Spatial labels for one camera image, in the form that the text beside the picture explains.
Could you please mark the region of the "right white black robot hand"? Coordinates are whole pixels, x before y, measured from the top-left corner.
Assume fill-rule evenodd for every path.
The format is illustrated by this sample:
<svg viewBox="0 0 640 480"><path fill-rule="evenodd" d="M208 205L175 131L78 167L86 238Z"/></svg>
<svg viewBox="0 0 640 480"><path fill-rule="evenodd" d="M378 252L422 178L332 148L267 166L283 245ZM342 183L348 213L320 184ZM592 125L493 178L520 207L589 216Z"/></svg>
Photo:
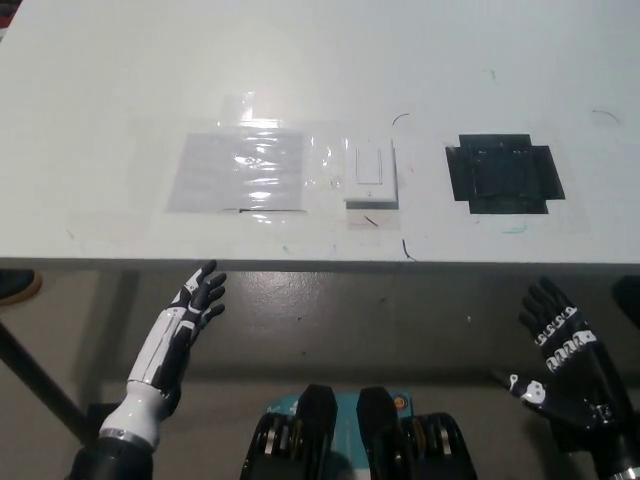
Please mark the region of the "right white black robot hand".
<svg viewBox="0 0 640 480"><path fill-rule="evenodd" d="M517 372L494 378L546 419L560 452L586 452L600 479L639 477L639 413L601 337L584 311L549 278L528 288L518 320L548 377Z"/></svg>

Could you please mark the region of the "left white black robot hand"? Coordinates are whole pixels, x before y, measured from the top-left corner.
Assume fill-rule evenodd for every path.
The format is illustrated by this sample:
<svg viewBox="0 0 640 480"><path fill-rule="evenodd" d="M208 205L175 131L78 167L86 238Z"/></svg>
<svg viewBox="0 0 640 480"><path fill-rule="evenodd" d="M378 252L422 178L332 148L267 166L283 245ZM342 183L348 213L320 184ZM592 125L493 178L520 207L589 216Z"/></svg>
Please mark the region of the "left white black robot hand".
<svg viewBox="0 0 640 480"><path fill-rule="evenodd" d="M126 441L154 451L161 424L181 398L181 384L191 348L225 305L227 275L210 260L196 270L163 309L141 347L126 383L122 402L103 421L100 438Z"/></svg>

